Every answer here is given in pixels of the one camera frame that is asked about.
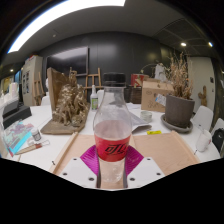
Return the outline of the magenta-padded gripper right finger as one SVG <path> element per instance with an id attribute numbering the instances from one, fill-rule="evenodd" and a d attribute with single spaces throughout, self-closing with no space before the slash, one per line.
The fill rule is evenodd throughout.
<path id="1" fill-rule="evenodd" d="M 124 162 L 124 188 L 143 187 L 162 177 L 164 177 L 164 173 L 151 157 L 144 157 L 134 147 L 128 147 Z"/>

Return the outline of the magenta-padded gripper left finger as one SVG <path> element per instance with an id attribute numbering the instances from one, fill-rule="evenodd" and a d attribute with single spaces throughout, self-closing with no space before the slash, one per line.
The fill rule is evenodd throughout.
<path id="1" fill-rule="evenodd" d="M 101 176 L 96 147 L 91 146 L 80 157 L 72 158 L 60 177 L 84 188 L 99 188 Z"/>

